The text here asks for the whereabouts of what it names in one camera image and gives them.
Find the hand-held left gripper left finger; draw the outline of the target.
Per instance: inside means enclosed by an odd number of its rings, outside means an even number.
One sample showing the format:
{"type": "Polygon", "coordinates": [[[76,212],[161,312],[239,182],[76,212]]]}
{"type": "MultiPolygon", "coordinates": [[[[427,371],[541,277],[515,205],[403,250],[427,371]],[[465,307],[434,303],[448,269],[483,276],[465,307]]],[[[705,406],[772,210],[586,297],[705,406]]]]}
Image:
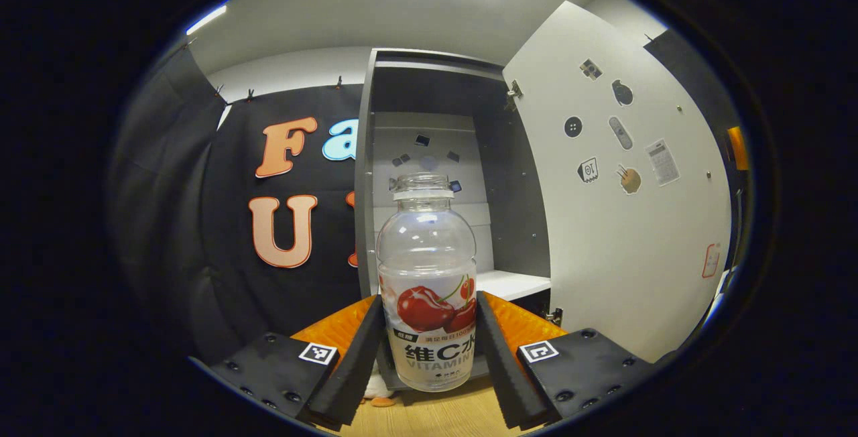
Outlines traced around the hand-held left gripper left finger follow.
{"type": "Polygon", "coordinates": [[[382,297],[370,296],[292,336],[265,333],[208,375],[279,418],[339,431],[363,401],[383,331],[382,297]]]}

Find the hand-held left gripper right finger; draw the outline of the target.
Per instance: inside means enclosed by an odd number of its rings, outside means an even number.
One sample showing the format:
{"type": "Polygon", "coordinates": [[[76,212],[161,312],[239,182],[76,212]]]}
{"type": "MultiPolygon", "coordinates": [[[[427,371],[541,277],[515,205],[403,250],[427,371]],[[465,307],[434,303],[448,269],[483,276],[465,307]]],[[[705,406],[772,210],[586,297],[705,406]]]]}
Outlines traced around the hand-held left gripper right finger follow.
{"type": "Polygon", "coordinates": [[[660,370],[601,331],[562,330],[484,291],[476,293],[476,342],[508,428],[581,421],[660,370]]]}

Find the clear bottle with cherry label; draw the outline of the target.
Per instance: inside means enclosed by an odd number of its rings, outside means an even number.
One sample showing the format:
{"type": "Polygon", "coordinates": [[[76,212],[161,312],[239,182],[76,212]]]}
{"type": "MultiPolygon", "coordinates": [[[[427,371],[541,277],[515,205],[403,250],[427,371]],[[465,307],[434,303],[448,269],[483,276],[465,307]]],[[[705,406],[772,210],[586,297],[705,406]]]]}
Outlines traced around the clear bottle with cherry label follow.
{"type": "Polygon", "coordinates": [[[377,239],[377,275],[399,379],[425,392],[467,382],[476,337],[476,241],[447,176],[397,178],[396,212],[377,239]]]}

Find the white cabinet door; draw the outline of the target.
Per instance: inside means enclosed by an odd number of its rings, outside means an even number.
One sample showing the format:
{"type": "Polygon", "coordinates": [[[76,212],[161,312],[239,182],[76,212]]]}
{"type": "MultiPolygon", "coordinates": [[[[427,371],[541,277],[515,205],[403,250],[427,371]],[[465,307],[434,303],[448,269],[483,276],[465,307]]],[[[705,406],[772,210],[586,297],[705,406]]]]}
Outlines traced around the white cabinet door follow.
{"type": "Polygon", "coordinates": [[[643,46],[564,1],[503,68],[539,177],[553,308],[655,363],[716,296],[731,192],[710,125],[643,46]]]}

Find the grey cabinet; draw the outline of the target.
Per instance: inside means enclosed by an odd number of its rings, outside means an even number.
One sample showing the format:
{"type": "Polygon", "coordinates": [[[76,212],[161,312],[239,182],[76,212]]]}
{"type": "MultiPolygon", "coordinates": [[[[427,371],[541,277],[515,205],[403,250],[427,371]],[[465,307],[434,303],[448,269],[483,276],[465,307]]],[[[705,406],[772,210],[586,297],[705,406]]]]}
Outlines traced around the grey cabinet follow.
{"type": "Polygon", "coordinates": [[[502,67],[456,54],[374,48],[359,108],[355,225],[362,296],[378,291],[376,238],[395,179],[441,172],[475,234],[476,287],[551,314],[542,190],[502,67]]]}

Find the penguin plush toy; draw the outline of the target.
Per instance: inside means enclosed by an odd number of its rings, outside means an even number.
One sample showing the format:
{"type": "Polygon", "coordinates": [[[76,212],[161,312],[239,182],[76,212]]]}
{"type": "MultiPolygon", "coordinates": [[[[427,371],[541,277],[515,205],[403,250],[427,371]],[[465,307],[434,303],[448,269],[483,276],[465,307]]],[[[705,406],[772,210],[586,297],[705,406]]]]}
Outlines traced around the penguin plush toy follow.
{"type": "Polygon", "coordinates": [[[390,391],[383,377],[379,373],[370,375],[367,388],[364,390],[363,400],[368,401],[375,408],[388,408],[395,406],[393,398],[394,391],[390,391]]]}

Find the black backdrop cloth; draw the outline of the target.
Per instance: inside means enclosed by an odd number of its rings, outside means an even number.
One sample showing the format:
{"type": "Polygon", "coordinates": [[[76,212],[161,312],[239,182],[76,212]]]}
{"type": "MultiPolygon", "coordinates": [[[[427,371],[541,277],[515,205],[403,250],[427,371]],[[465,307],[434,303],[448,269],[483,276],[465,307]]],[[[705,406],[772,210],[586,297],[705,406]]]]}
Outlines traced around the black backdrop cloth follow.
{"type": "Polygon", "coordinates": [[[205,78],[181,43],[147,74],[121,125],[108,214],[131,286],[184,351],[223,357],[263,329],[295,330],[358,296],[355,186],[368,47],[267,56],[205,78]],[[240,204],[309,194],[306,263],[255,256],[240,204]]]}

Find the narrow ceiling light strip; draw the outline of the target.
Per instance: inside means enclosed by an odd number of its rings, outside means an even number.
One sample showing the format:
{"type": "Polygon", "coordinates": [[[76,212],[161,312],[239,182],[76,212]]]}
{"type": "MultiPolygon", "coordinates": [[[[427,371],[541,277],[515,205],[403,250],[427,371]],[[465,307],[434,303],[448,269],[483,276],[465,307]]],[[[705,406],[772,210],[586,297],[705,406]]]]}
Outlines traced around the narrow ceiling light strip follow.
{"type": "Polygon", "coordinates": [[[206,13],[205,16],[202,16],[201,19],[190,25],[185,31],[186,36],[190,36],[191,34],[195,34],[198,30],[205,27],[206,24],[214,21],[218,17],[224,15],[227,12],[227,4],[221,4],[218,7],[215,7],[211,12],[206,13]]]}

